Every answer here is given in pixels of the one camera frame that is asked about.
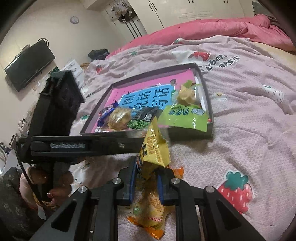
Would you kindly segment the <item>person's left hand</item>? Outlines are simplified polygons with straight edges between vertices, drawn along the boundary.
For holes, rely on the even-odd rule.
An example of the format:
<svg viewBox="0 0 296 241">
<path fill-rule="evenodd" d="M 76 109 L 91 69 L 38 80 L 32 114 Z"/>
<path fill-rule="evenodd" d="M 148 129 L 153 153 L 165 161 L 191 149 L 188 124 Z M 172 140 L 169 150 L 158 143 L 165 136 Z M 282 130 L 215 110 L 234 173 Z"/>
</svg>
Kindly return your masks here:
<svg viewBox="0 0 296 241">
<path fill-rule="evenodd" d="M 44 201 L 45 207 L 55 208 L 70 196 L 73 183 L 73 175 L 70 171 L 66 171 L 59 178 L 57 184 L 51 186 L 51 180 L 46 174 L 34 167 L 28 167 L 25 173 L 21 174 L 19 191 L 22 199 L 32 209 L 37 209 L 41 203 L 37 199 L 37 193 L 33 191 L 33 187 L 37 188 L 44 197 L 49 201 Z"/>
</svg>

